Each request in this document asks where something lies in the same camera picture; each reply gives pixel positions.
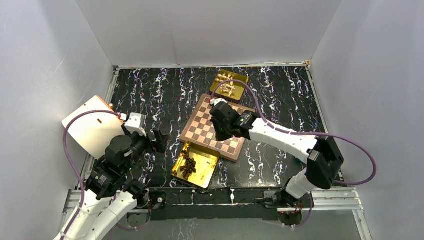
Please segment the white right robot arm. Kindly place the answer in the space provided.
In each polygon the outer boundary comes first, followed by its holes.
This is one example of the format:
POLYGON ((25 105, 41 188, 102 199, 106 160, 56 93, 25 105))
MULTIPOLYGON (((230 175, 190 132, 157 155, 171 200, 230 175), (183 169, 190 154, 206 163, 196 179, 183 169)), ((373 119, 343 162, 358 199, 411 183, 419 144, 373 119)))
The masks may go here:
POLYGON ((300 160, 306 168, 291 177, 281 191, 282 202, 295 207, 302 197, 314 189, 332 187, 344 158, 331 136, 306 135, 262 119, 245 110, 239 114, 223 99, 210 101, 211 122, 216 140, 244 138, 275 147, 300 160))

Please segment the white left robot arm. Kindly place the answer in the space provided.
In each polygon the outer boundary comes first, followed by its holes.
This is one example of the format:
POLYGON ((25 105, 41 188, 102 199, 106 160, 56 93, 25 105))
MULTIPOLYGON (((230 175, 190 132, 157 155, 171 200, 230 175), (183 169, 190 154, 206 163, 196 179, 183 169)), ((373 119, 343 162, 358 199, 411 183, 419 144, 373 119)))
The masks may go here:
POLYGON ((101 240, 129 211, 151 208, 149 188, 127 176, 145 153, 164 154, 170 136, 153 130, 155 139, 138 132, 115 136, 95 161, 81 198, 57 240, 101 240))

